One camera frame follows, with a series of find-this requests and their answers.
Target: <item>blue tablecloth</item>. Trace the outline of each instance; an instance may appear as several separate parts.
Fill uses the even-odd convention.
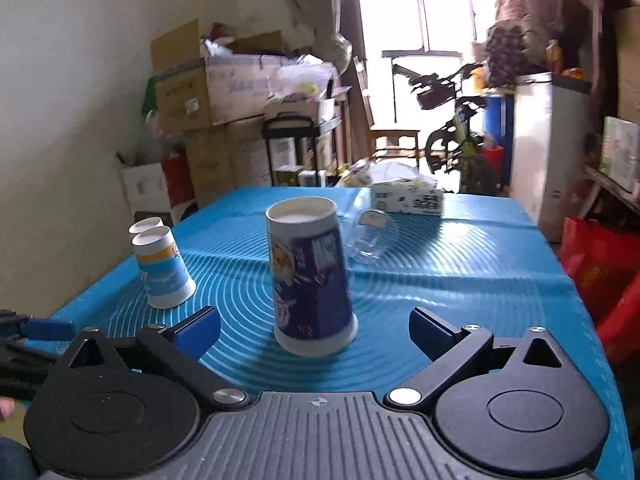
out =
[[[480,324],[496,336],[521,336],[529,326],[546,326],[609,410],[610,435],[596,471],[599,478],[631,480],[622,405],[591,320],[542,234],[513,200],[448,194],[441,219],[394,215],[401,232],[397,246],[374,266],[352,263],[348,270],[360,321],[355,341],[322,359],[297,358],[280,349],[271,331],[265,209],[279,200],[315,194],[334,200],[343,218],[366,193],[238,190],[174,229],[198,284],[185,304],[171,310],[148,307],[130,258],[54,317],[73,320],[79,328],[97,324],[113,336],[133,335],[149,323],[172,325],[213,304],[222,316],[222,336],[202,362],[239,386],[254,392],[372,390],[379,396],[429,362],[409,339],[414,306],[453,325]]]

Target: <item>silver bolt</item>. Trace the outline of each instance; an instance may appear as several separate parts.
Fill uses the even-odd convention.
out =
[[[402,404],[403,406],[410,406],[416,402],[420,402],[422,395],[420,392],[412,388],[396,388],[389,393],[389,399],[396,404]]]
[[[222,388],[213,394],[213,400],[220,404],[237,404],[246,398],[246,393],[237,388]]]

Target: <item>blue barrel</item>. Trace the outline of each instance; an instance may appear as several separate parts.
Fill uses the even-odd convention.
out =
[[[513,158],[513,95],[487,96],[482,130],[504,148],[500,183],[511,183],[511,159]]]

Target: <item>triangular cutout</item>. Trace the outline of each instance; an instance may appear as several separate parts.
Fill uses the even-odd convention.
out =
[[[539,337],[531,342],[527,355],[524,357],[524,364],[546,366],[548,368],[560,368],[562,366],[560,359],[551,349],[551,346]]]
[[[104,364],[104,358],[100,347],[94,339],[87,339],[78,350],[76,357],[71,361],[71,368],[83,368],[85,366],[99,366]]]

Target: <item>chair backrest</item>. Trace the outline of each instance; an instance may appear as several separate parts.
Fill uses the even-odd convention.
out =
[[[371,128],[374,123],[373,115],[371,113],[371,104],[369,102],[369,80],[367,79],[367,69],[364,67],[364,63],[361,62],[357,56],[353,57],[353,64],[356,68],[358,85],[360,86],[362,100],[364,101],[364,111],[367,116],[367,123],[369,123],[369,128]]]

